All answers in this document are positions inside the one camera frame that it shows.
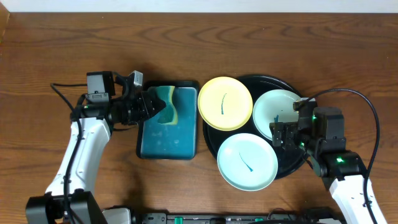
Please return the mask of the black round tray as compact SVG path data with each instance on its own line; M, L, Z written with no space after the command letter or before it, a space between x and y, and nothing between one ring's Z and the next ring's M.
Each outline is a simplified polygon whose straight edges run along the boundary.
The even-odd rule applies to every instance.
M242 82L246 88L248 88L253 101L256 101L265 92L276 89L288 90L297 94L298 96L302 95L293 86L285 81L268 75L243 75L238 77L237 80ZM218 149L220 148L221 144L230 136L239 133L249 133L255 134L256 136L262 136L262 134L255 127L252 118L244 126L234 131L220 131L212 128L206 122L203 122L203 135L205 142L214 158L217 157ZM273 150L275 151L278 159L276 179L287 177L295 172L302 166L307 158L305 152L301 149L287 150L282 147L274 147Z

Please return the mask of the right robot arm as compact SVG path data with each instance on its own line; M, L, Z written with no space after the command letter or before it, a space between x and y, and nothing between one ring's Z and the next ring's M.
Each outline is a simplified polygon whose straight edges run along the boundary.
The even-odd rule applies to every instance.
M340 109L306 105L296 122L269 125L272 145L300 149L309 155L314 173L323 181L347 223L385 223L366 179L360 156L346 149L345 119Z

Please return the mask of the pale green plate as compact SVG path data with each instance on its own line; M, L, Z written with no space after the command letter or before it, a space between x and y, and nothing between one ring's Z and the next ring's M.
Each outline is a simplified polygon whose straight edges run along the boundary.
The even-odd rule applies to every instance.
M277 122L297 122L299 115L293 103L301 97L288 90L271 90L261 95L254 104L252 117L257 130L268 140L272 139L269 125Z

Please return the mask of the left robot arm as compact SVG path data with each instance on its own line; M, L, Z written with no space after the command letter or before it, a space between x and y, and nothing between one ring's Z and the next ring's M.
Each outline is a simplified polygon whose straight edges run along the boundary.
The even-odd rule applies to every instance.
M124 99L88 95L89 103L76 105L71 135L61 166L43 196L31 197L25 207L28 223L132 223L126 207L100 209L94 187L105 146L116 123L133 125L166 107L154 93L142 91Z

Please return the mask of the light blue plate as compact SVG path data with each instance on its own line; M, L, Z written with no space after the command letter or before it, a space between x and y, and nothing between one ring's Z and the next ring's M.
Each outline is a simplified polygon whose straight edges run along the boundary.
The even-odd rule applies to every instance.
M223 141L217 153L217 165L227 183L248 192L270 185L279 166L272 146L249 133L235 134Z

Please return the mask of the green yellow sponge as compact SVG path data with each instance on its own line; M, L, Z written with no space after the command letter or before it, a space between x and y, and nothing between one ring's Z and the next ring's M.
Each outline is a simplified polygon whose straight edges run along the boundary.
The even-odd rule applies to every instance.
M178 114L173 104L174 86L158 86L155 93L158 98L165 102L165 108L159 112L157 122L164 125L176 125L178 123Z

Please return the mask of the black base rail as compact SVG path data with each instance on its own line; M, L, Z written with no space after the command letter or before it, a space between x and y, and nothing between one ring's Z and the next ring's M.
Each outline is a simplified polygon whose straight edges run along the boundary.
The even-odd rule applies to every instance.
M305 209L302 213L275 208L266 214L137 213L128 207L111 207L102 214L108 223L131 224L346 223L327 207Z

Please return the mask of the yellow plate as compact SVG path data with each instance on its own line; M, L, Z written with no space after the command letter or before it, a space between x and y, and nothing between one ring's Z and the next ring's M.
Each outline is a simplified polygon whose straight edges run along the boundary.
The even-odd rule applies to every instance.
M231 77L206 82L198 94L198 110L204 122L220 131L244 126L252 115L253 101L248 88Z

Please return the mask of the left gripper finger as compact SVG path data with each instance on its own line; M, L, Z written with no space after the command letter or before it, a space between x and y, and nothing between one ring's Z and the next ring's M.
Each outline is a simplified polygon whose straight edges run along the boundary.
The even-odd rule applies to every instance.
M166 107L165 102L150 102L146 105L147 117L146 119L153 118L156 114L162 111Z
M157 96L157 93L154 91L143 91L142 96L143 96L143 99L144 99L146 105L151 105L151 106L164 106L165 105L165 101L161 100Z

